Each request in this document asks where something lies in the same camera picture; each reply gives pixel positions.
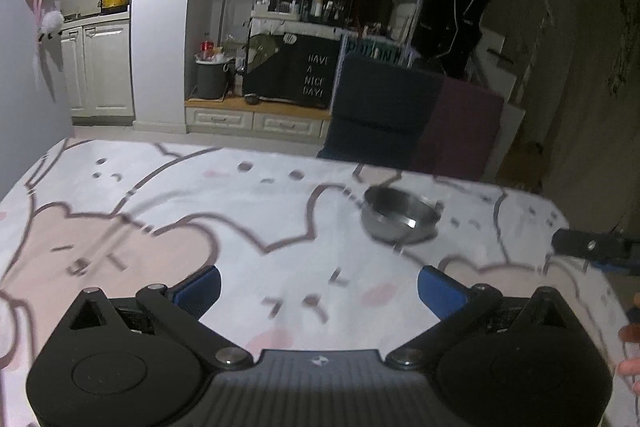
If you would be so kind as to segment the person right hand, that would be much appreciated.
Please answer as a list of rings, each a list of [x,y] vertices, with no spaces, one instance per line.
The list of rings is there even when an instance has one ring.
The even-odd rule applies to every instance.
[[[623,345],[638,345],[640,340],[639,332],[639,306],[640,306],[640,294],[634,294],[634,305],[627,312],[629,323],[623,326],[618,331],[618,339]],[[640,360],[639,355],[626,355],[620,363],[617,364],[616,373],[620,377],[634,377],[639,378],[640,373]]]

